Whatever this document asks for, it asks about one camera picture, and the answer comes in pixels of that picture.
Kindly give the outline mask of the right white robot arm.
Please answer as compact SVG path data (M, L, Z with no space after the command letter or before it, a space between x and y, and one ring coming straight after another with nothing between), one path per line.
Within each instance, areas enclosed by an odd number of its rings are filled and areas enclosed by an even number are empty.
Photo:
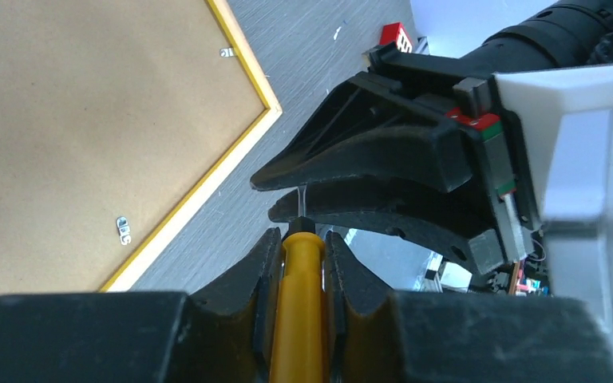
M365 54L296 137L252 177L283 189L270 220L400 237L475 274L531 251L541 226L524 150L523 115L504 103L498 74L613 63L613 1L559 1L460 58Z

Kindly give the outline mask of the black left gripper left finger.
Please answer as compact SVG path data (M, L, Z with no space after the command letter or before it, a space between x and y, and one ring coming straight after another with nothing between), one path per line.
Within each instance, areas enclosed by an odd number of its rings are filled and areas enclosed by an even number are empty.
M183 291L0 295L0 382L265 382L281 233Z

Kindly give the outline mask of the orange handled screwdriver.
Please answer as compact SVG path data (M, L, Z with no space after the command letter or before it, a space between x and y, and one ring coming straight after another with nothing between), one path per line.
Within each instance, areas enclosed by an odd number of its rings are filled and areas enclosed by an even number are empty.
M283 240L270 382L325 382L329 373L323 261L325 243L306 217L307 187L297 188L298 216Z

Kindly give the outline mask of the yellow picture frame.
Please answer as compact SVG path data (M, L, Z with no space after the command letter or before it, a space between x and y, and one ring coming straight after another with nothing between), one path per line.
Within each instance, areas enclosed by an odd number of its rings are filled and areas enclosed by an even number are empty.
M225 1L0 1L0 294L131 289L281 112Z

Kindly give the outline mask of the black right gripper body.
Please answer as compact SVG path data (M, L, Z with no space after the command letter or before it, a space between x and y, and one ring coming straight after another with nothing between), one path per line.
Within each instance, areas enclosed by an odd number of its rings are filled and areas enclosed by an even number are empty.
M371 73L399 80L422 106L462 124L502 258L505 263L525 259L539 215L520 119L504 107L495 76L540 69L543 55L527 43L487 41L462 58L401 53L394 44L378 45L364 57Z

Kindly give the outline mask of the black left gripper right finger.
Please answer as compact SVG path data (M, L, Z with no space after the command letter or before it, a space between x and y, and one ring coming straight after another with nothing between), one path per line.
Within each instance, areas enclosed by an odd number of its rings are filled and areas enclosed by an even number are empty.
M613 382L613 337L578 300L395 290L326 237L332 382Z

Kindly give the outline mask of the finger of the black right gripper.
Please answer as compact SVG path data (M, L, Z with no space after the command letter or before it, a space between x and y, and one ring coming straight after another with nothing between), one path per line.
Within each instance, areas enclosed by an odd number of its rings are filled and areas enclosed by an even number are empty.
M508 262L485 190L468 182L443 193L414 182L324 182L306 188L316 223L396 236L474 274Z
M473 177L461 128L400 81L360 72L326 96L295 138L252 177L258 191L365 176L448 193Z

